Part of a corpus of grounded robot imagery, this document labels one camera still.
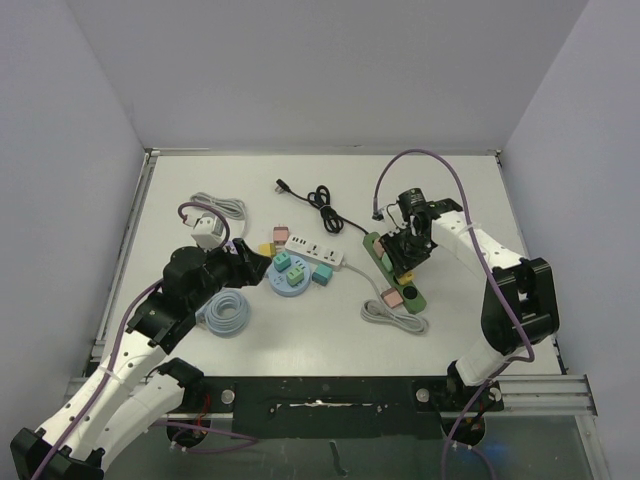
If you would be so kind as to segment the teal charger dark base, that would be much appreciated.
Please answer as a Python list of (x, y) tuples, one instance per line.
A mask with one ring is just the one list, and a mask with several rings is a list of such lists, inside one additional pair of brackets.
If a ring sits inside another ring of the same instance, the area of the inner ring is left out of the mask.
[(311, 279), (317, 285), (326, 287), (333, 276), (333, 269), (325, 264), (319, 264), (315, 267)]

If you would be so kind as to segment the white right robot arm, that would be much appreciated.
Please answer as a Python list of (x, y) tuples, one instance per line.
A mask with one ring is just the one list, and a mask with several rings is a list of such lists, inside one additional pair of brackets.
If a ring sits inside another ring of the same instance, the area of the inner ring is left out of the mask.
[(469, 408), (481, 384), (513, 362), (531, 363), (533, 347), (559, 329), (553, 273), (542, 258), (516, 253), (470, 220), (464, 206), (446, 198), (428, 201), (419, 188), (379, 208), (374, 218), (387, 232), (380, 245), (396, 278), (420, 266), (434, 249), (451, 253), (485, 282), (479, 339), (450, 368), (448, 402)]

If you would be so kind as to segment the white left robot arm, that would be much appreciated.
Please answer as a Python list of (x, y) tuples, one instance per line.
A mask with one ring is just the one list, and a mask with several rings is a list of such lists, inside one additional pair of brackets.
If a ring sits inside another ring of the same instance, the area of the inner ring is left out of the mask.
[(204, 395), (203, 373), (169, 354), (197, 311), (223, 289), (258, 285), (271, 263), (237, 238), (232, 247), (174, 251), (160, 280), (125, 311), (111, 352), (60, 410), (24, 428), (10, 450), (21, 479), (101, 479), (126, 446), (175, 408)]

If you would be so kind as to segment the small pink charger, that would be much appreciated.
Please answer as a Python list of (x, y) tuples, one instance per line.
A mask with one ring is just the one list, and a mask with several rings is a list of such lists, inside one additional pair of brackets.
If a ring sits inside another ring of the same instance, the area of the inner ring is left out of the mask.
[(404, 303), (404, 299), (395, 288), (389, 288), (381, 294), (381, 298), (387, 307), (395, 309)]

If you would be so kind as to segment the pink brown charger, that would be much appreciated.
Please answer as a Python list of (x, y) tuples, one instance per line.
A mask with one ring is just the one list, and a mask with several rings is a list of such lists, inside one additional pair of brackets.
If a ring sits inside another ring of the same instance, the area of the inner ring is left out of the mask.
[(376, 255), (379, 258), (381, 258), (385, 254), (384, 247), (380, 243), (380, 239), (379, 238), (374, 240), (374, 242), (372, 244), (372, 247), (373, 247), (374, 252), (376, 253)]

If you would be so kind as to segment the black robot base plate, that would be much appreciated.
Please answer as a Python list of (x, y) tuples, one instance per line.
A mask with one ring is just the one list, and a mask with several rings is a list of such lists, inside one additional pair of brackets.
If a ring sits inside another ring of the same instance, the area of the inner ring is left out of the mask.
[(175, 413), (228, 415), (233, 432), (266, 439), (440, 439), (459, 414), (504, 403), (446, 376), (213, 377), (182, 394)]

